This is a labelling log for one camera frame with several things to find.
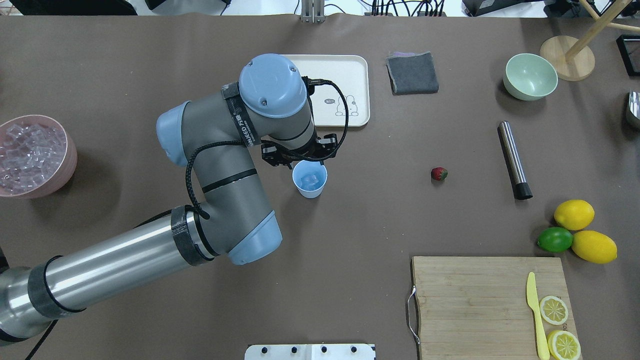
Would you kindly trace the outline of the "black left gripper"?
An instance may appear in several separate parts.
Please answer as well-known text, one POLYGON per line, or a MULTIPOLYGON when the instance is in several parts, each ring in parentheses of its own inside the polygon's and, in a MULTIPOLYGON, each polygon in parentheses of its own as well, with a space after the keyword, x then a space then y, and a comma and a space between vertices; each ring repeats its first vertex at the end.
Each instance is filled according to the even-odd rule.
POLYGON ((328 133, 320 137, 314 118, 314 106, 311 95, 316 87, 330 86, 336 92, 338 85, 327 79, 311 79, 302 77, 306 89, 306 103, 302 107, 300 114, 305 120, 305 127, 294 137, 284 139, 278 136, 269 135, 269 139, 264 139, 260 145, 261 157, 263 161, 271 166, 286 166, 290 170, 294 161, 323 162, 329 158, 336 157, 339 149, 339 138, 336 133, 328 133))

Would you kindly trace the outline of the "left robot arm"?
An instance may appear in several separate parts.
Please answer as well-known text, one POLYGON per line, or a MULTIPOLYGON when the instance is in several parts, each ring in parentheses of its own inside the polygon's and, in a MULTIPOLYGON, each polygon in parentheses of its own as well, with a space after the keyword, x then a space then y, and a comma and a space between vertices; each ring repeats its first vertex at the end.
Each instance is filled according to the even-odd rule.
POLYGON ((236 82, 158 117, 160 146, 185 167, 189 205, 33 268, 1 270, 1 344, 48 334, 60 319, 174 272, 227 255, 234 265, 259 260, 282 234, 250 148, 271 166, 324 162, 343 137, 317 135, 311 95, 327 79, 302 76, 280 54, 246 64, 236 82))

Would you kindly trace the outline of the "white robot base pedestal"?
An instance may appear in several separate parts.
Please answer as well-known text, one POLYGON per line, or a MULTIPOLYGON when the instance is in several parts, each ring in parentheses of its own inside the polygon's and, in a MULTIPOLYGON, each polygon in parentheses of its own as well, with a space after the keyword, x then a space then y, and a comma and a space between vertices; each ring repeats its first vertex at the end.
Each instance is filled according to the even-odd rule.
POLYGON ((308 343, 254 344, 247 347, 245 360, 376 360, 374 344, 308 343))

